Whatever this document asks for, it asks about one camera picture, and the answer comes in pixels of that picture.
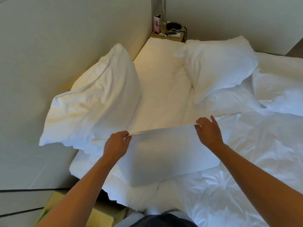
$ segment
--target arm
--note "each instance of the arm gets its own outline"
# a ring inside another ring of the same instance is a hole
[[[302,226],[303,194],[252,164],[222,140],[220,128],[211,116],[196,122],[200,141],[225,165],[240,189],[271,227]]]
[[[131,136],[127,131],[112,134],[103,156],[38,224],[47,226],[85,226],[109,171],[125,155]]]

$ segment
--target person's left arm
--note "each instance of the person's left arm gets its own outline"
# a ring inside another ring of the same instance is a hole
[[[37,227],[85,226],[103,183],[116,162],[125,155],[131,136],[127,131],[112,134],[103,156],[64,198],[37,224]]]

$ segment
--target forearm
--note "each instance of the forearm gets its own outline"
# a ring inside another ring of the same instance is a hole
[[[115,163],[114,159],[101,157],[37,226],[85,226],[103,183]]]
[[[303,223],[303,195],[252,164],[227,145],[211,150],[270,226]]]

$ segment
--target person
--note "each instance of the person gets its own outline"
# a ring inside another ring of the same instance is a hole
[[[202,144],[222,161],[270,227],[303,226],[301,193],[258,168],[224,144],[220,128],[213,116],[211,121],[207,118],[199,118],[196,122],[199,125],[195,125],[195,129]],[[37,224],[38,227],[86,225],[109,171],[127,151],[131,141],[131,136],[128,135],[127,131],[121,131],[110,136],[105,144],[103,156]],[[141,216],[137,214],[138,212],[130,215],[116,226],[196,226],[187,214],[180,211],[145,217],[143,214]]]

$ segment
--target hand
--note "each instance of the hand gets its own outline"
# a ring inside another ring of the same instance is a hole
[[[131,136],[128,135],[128,131],[120,131],[111,134],[110,138],[105,143],[103,157],[109,158],[116,163],[124,156],[131,141]]]
[[[216,146],[224,143],[217,121],[213,116],[210,118],[212,122],[205,117],[197,119],[196,123],[199,123],[200,126],[195,125],[195,128],[202,144],[212,150]]]

